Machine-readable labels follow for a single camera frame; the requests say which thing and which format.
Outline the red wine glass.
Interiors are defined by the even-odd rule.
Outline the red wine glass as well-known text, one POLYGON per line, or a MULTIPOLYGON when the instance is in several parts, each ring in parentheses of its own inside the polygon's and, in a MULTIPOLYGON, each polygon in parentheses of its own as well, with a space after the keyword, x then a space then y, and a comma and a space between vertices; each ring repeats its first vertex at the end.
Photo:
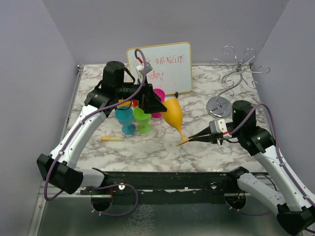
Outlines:
POLYGON ((138 101, 137 100, 133 100, 132 102, 133 102, 134 107, 138 106, 138 101))

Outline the green wine glass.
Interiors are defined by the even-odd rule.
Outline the green wine glass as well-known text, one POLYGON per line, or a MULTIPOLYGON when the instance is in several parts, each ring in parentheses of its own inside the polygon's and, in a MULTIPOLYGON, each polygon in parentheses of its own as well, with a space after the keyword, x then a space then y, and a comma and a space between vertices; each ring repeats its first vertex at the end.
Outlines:
POLYGON ((140 134, 148 134, 151 131, 151 114, 146 114, 139 107, 135 107, 133 110, 133 116, 135 121, 137 122, 137 130, 140 134))

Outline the blue wine glass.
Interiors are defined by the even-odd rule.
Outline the blue wine glass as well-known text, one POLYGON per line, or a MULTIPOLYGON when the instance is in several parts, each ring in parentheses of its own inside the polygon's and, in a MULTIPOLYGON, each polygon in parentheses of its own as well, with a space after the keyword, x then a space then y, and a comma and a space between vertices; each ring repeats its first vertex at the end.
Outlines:
POLYGON ((122 132, 125 135, 133 135, 136 127, 133 123, 134 115, 131 107, 122 106, 116 109, 115 117, 119 124, 122 125, 122 132))

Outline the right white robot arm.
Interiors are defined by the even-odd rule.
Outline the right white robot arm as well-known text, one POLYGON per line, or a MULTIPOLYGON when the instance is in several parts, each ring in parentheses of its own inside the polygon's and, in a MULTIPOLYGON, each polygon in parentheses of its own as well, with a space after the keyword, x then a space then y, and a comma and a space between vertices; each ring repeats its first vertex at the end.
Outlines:
POLYGON ((257 126, 255 110, 261 105, 235 101, 232 122, 213 120, 207 128, 190 136, 189 141, 222 144, 223 140, 237 138, 241 147, 263 166, 279 190, 268 187, 243 167, 231 172, 233 176, 226 180, 227 189, 231 192, 241 189, 254 196, 276 215, 288 234, 295 236, 315 222, 315 195, 281 154, 277 133, 270 134, 257 126))

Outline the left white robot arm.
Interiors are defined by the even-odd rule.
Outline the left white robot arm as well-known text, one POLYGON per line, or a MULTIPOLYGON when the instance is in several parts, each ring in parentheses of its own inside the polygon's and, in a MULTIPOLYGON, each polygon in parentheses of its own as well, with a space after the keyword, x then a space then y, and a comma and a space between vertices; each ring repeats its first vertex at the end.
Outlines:
POLYGON ((92 134, 117 107, 120 99, 137 100, 138 107, 146 114, 167 110, 153 91, 152 84, 125 82, 127 71, 119 61, 108 62, 103 69, 102 80, 87 95, 75 124, 48 155, 41 154, 38 157, 36 163, 46 185, 51 184, 68 194, 80 187, 92 187, 98 194, 105 193, 109 182, 104 173, 76 169, 81 152, 92 134))

